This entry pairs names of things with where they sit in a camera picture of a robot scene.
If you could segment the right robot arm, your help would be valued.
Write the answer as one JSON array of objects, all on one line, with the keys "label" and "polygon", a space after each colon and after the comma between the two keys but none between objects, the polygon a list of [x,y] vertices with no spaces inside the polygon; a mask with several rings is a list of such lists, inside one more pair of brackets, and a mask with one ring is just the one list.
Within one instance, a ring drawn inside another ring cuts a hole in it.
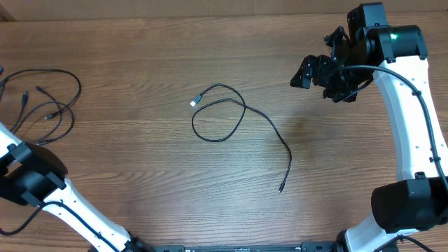
[{"label": "right robot arm", "polygon": [[384,5],[362,3],[347,26],[324,38],[329,55],[305,57],[290,85],[323,88],[334,102],[354,102],[374,83],[384,100],[396,154],[395,183],[375,188],[370,215],[335,241],[302,251],[396,251],[398,242],[447,223],[447,143],[428,79],[428,50],[415,25],[393,27]]}]

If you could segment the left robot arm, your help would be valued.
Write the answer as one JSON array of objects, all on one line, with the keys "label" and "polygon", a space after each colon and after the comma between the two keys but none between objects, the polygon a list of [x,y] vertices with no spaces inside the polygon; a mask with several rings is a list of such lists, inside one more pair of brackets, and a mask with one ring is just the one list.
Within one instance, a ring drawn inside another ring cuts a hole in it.
[{"label": "left robot arm", "polygon": [[66,177],[67,168],[50,150],[19,140],[1,126],[1,198],[36,207],[14,231],[21,232],[40,211],[58,217],[91,245],[92,251],[153,251],[140,238],[109,220],[82,196]]}]

